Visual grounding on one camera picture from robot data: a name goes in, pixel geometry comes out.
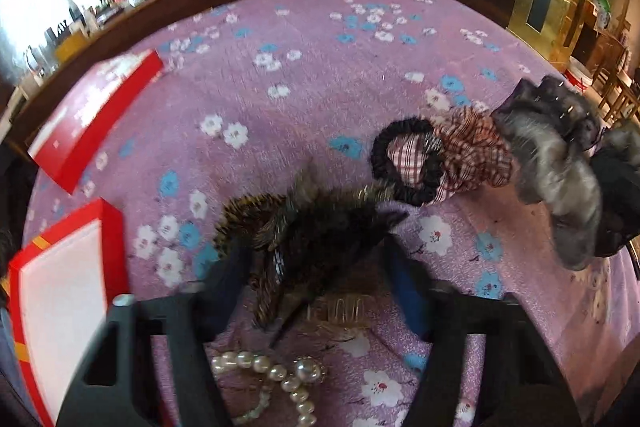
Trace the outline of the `brown organza dotted scrunchie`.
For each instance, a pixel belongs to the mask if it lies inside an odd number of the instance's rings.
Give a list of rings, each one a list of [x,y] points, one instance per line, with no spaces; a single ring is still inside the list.
[[[638,237],[638,126],[603,128],[588,98],[553,76],[521,79],[491,118],[518,161],[518,198],[549,211],[564,268],[582,271]]]

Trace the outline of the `red plaid scrunchie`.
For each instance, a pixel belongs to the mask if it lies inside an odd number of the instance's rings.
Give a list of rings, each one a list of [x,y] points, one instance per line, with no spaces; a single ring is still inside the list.
[[[383,146],[386,178],[396,198],[427,206],[483,185],[502,187],[514,173],[513,156],[486,110],[458,107],[433,119],[390,124]]]

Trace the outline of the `red open gift box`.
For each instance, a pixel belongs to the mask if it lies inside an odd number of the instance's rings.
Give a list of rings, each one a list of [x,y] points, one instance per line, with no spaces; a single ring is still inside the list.
[[[129,291],[122,213],[102,198],[75,210],[10,261],[9,284],[18,363],[52,426],[110,302]]]

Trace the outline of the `gold hair comb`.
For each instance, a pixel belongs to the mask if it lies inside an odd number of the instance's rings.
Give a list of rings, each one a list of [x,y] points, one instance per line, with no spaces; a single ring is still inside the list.
[[[332,294],[317,299],[305,312],[303,332],[334,341],[354,339],[371,326],[365,295]]]

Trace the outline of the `red floral box lid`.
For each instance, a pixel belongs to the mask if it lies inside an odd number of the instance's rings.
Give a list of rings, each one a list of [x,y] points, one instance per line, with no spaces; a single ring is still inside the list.
[[[55,184],[72,194],[107,133],[163,69],[154,49],[92,66],[44,123],[28,149],[29,156]]]

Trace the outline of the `purple floral bedspread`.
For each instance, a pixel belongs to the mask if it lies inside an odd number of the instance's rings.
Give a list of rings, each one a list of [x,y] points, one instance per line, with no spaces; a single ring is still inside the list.
[[[146,87],[67,194],[38,176],[33,239],[95,198],[125,218],[130,285],[171,294],[216,260],[231,197],[280,192],[314,164],[329,186],[370,180],[391,121],[498,106],[552,67],[454,0],[243,0],[157,31],[165,74]],[[639,283],[629,256],[580,272],[556,259],[546,210],[486,187],[413,210],[397,229],[438,279],[522,300],[561,365],[582,420],[595,423],[639,358]]]

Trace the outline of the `dark wooden headboard shelf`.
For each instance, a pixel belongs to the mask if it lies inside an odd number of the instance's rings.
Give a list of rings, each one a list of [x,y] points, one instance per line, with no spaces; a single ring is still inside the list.
[[[20,113],[11,117],[11,127],[4,139],[14,147],[24,148],[94,64],[129,50],[179,20],[233,1],[236,0],[148,0],[116,16],[43,83]]]

